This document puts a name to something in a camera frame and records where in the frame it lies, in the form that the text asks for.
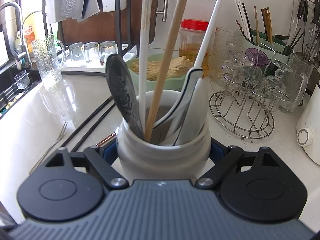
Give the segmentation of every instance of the purple lid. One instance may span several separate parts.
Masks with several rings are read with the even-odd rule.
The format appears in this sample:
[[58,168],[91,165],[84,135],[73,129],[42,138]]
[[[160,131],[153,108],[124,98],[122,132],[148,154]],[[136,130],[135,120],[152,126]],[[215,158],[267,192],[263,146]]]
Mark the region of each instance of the purple lid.
[[[257,64],[257,57],[258,57],[258,49],[249,48],[246,51],[249,51],[253,55],[254,65],[256,65]],[[269,60],[268,56],[262,50],[259,50],[258,66],[264,67],[264,66],[268,65],[269,61],[270,60]]]

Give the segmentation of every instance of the metal fork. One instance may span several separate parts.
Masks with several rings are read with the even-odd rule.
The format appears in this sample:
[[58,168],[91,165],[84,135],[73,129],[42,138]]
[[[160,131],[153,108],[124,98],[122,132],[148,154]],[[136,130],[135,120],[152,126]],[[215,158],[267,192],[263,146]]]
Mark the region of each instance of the metal fork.
[[61,141],[61,139],[64,136],[64,133],[66,131],[68,123],[64,122],[62,130],[58,136],[58,138],[56,139],[56,141],[49,147],[49,149],[47,149],[47,151],[44,153],[44,155],[40,158],[40,160],[35,164],[35,166],[33,166],[33,168],[31,169],[31,171],[29,172],[29,175],[31,175],[31,173],[33,173],[35,171],[36,168],[38,168],[38,166],[42,163],[42,161],[44,160],[44,158],[47,156],[47,154],[51,151],[51,149],[59,142]]

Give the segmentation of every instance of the plastic jar with red lid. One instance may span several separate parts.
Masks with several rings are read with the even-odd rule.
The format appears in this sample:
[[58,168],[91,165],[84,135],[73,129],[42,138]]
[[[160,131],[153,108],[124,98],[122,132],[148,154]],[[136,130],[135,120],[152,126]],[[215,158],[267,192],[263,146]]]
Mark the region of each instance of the plastic jar with red lid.
[[[195,62],[208,24],[209,22],[206,21],[192,19],[184,19],[181,22],[180,57],[186,56],[186,59],[190,59],[192,63]],[[209,74],[208,56],[209,54],[207,52],[201,65],[204,70],[204,76]]]

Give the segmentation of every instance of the white knob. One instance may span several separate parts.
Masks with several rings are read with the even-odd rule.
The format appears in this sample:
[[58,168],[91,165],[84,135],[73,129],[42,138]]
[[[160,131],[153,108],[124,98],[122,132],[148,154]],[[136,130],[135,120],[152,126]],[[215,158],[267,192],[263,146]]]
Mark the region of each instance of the white knob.
[[310,128],[303,128],[297,134],[297,141],[301,146],[308,146],[312,143],[313,134]]

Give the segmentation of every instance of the chrome faucet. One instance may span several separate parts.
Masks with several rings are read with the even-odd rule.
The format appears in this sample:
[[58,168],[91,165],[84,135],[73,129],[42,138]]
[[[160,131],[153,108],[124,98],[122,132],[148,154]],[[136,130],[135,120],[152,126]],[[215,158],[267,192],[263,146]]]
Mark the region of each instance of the chrome faucet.
[[19,18],[18,18],[18,21],[17,21],[17,29],[20,31],[21,47],[22,47],[22,52],[21,53],[17,54],[14,51],[14,49],[11,49],[11,53],[12,53],[12,55],[14,56],[14,58],[17,61],[20,61],[22,58],[24,58],[25,61],[26,61],[26,66],[29,66],[29,65],[32,64],[32,61],[31,61],[31,58],[30,58],[28,46],[26,45],[25,37],[24,37],[23,32],[22,32],[22,10],[21,10],[21,7],[16,2],[7,2],[7,3],[3,4],[2,6],[0,6],[0,11],[2,9],[4,9],[5,7],[8,7],[8,6],[14,7],[17,10],[17,12],[19,13]]

